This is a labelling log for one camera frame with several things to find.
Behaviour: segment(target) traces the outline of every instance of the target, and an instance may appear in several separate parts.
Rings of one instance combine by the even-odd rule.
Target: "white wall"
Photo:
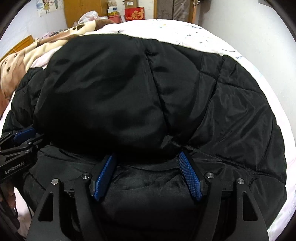
[[[117,10],[121,16],[125,15],[124,13],[124,2],[123,0],[116,0],[117,2]],[[139,0],[139,7],[145,8],[145,19],[153,19],[153,7],[154,1],[153,0]]]
[[[275,10],[258,0],[208,0],[201,4],[198,24],[228,42],[263,74],[296,138],[296,42]]]
[[[48,32],[67,28],[64,9],[57,9],[39,17],[35,0],[24,6],[8,26],[0,39],[0,58],[30,34],[41,38]]]

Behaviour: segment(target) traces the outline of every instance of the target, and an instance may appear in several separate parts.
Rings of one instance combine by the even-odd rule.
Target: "human hand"
[[[15,201],[15,188],[10,181],[5,181],[4,183],[0,184],[1,190],[3,192],[4,198],[7,201],[8,205],[11,208],[15,208],[17,203]],[[3,201],[3,197],[0,193],[0,202]]]

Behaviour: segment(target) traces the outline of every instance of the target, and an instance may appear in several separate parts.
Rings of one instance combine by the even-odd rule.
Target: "white bedsheet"
[[[59,46],[57,48],[54,48],[48,52],[46,52],[44,55],[39,57],[38,59],[35,59],[35,61],[32,63],[31,68],[35,67],[42,67],[45,69],[47,67],[47,64],[50,60],[50,58],[53,56],[55,52],[57,52],[62,46]]]
[[[86,35],[89,34],[125,34],[131,37],[157,39],[161,42],[182,45],[202,52],[229,55],[237,60],[256,79],[276,117],[277,124],[281,128],[287,161],[287,201],[268,229],[269,239],[274,241],[290,221],[296,207],[296,147],[289,120],[275,93],[262,74],[228,43],[202,27],[186,22],[160,19],[129,21],[121,24],[106,25],[98,31],[86,33]],[[10,108],[11,103],[6,108],[4,115]],[[1,129],[3,124],[4,121],[0,120]]]

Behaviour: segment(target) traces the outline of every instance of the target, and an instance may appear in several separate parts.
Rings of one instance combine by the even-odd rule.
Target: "plastic bag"
[[[83,14],[81,16],[81,18],[78,21],[78,24],[86,23],[86,22],[89,22],[89,21],[92,21],[92,20],[96,20],[98,17],[99,17],[98,13],[96,11],[94,11],[94,10],[90,11],[90,12],[87,12],[86,14]]]

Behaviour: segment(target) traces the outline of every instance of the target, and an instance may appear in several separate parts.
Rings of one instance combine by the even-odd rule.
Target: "bed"
[[[239,62],[253,76],[268,100],[268,103],[276,117],[277,124],[280,126],[285,144],[284,154],[287,161],[287,200],[273,224],[268,229],[270,241],[276,240],[290,221],[296,208],[296,176],[294,174],[296,171],[296,147],[289,120],[267,80],[262,76],[262,74],[260,74],[256,67],[254,67],[233,47],[217,36],[211,34],[200,26],[180,21],[160,19],[129,21],[122,24],[109,24],[96,31],[88,29],[88,31],[81,32],[80,34],[124,34],[131,37],[156,39],[160,42],[181,45],[206,53],[217,53],[221,56],[228,55]],[[49,51],[45,50],[42,54],[39,54],[40,57],[36,57],[34,61],[29,61],[26,67],[46,68],[50,57],[58,51],[60,47],[61,46],[54,46],[51,47]],[[5,108],[2,119],[0,120],[1,130],[10,108],[11,100]],[[19,212],[19,220],[22,223],[20,233],[22,235],[26,235],[30,223],[30,216],[27,206],[18,193],[17,209]]]

